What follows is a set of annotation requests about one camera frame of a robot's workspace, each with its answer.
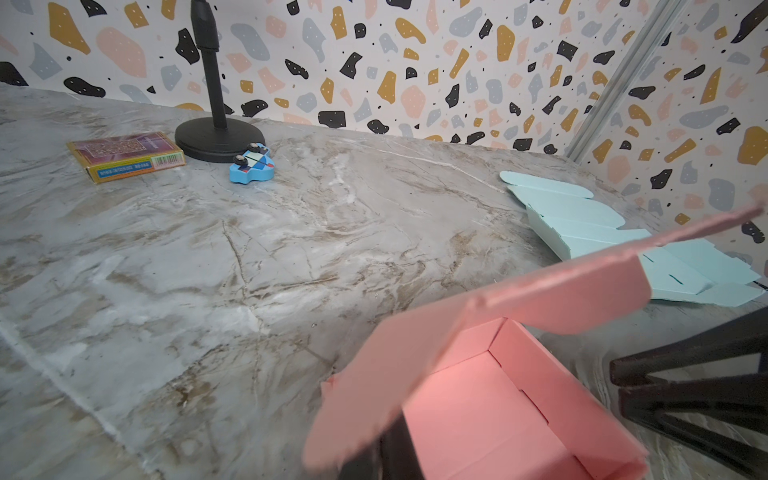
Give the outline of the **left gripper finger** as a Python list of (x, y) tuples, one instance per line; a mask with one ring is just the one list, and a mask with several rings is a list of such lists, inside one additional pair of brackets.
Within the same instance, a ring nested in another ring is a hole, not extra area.
[(338, 473), (339, 480), (424, 480), (403, 414)]

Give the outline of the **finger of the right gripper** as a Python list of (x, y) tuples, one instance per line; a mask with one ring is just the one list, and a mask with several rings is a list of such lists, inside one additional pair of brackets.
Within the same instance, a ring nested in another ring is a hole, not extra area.
[(737, 437), (767, 435), (765, 374), (623, 387), (619, 407), (626, 419), (747, 479), (767, 477), (767, 446)]
[(666, 346), (615, 359), (610, 379), (617, 386), (651, 383), (649, 374), (690, 365), (759, 354), (758, 372), (767, 372), (767, 308)]

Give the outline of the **pink paper box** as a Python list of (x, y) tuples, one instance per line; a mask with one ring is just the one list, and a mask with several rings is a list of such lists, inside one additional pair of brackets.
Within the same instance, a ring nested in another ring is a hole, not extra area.
[(763, 210), (718, 214), (381, 321), (323, 385), (304, 468), (340, 470), (403, 414), (425, 479), (642, 478), (646, 449), (533, 330), (579, 334), (643, 308), (643, 252)]

